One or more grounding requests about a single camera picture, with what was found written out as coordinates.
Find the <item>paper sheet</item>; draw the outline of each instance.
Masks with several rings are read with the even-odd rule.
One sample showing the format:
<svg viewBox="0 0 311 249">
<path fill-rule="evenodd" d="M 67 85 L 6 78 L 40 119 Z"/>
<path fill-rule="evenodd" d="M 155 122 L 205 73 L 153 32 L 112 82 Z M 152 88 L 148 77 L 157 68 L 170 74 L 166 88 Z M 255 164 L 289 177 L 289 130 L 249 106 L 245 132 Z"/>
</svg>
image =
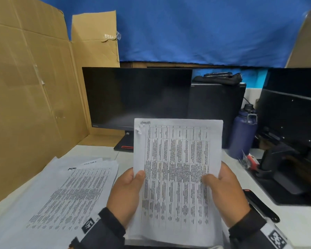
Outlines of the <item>paper sheet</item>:
<svg viewBox="0 0 311 249">
<path fill-rule="evenodd" d="M 56 159 L 37 175 L 0 218 L 0 248 L 68 248 L 89 217 L 106 206 L 118 171 L 116 161 L 85 160 Z"/>
<path fill-rule="evenodd" d="M 129 235 L 191 246 L 223 244 L 221 218 L 201 176 L 218 175 L 223 122 L 135 119 L 134 172 L 145 170 Z"/>
</svg>

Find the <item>bottle handle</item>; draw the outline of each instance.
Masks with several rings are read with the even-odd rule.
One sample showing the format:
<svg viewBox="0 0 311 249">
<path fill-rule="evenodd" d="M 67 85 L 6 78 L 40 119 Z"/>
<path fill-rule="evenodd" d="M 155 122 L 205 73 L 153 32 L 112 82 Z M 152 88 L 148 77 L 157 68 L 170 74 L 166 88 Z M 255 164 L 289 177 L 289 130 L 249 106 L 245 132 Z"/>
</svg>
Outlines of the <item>bottle handle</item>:
<svg viewBox="0 0 311 249">
<path fill-rule="evenodd" d="M 250 124 L 249 123 L 249 116 L 255 116 L 256 117 L 256 123 Z M 256 113 L 248 113 L 248 115 L 246 116 L 246 124 L 249 125 L 257 125 L 258 124 L 258 116 Z"/>
</svg>

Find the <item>cable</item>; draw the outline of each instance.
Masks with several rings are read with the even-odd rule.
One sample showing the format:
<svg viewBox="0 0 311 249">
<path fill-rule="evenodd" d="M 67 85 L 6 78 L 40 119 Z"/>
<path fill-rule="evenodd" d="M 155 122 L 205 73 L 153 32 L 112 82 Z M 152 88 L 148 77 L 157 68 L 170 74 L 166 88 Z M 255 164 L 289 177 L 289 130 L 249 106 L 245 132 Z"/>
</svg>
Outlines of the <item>cable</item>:
<svg viewBox="0 0 311 249">
<path fill-rule="evenodd" d="M 243 98 L 244 98 L 246 101 L 248 101 L 245 97 L 243 97 Z M 251 104 L 249 101 L 248 101 L 248 103 Z"/>
</svg>

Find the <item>black sleeve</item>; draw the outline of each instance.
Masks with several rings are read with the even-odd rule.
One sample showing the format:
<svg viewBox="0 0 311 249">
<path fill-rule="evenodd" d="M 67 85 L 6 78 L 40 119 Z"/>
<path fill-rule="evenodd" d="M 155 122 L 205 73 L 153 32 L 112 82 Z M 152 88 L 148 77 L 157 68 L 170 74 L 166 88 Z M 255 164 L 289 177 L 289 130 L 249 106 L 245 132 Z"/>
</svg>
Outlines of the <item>black sleeve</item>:
<svg viewBox="0 0 311 249">
<path fill-rule="evenodd" d="M 96 222 L 79 242 L 73 239 L 70 247 L 74 249 L 121 249 L 124 247 L 126 230 L 107 208 L 99 213 L 100 220 Z"/>
<path fill-rule="evenodd" d="M 237 224 L 229 229 L 231 249 L 274 249 L 274 245 L 261 232 L 266 220 L 250 210 Z"/>
</svg>

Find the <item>water bottle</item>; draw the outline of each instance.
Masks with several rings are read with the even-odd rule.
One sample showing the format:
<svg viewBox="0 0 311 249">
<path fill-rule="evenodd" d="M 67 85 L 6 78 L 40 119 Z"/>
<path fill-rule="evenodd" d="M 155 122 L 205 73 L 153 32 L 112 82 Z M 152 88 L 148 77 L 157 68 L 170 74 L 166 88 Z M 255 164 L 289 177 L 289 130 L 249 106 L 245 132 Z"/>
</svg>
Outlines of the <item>water bottle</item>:
<svg viewBox="0 0 311 249">
<path fill-rule="evenodd" d="M 242 159 L 243 152 L 248 155 L 257 131 L 257 114 L 253 104 L 245 104 L 234 119 L 229 138 L 227 154 L 235 159 Z"/>
</svg>

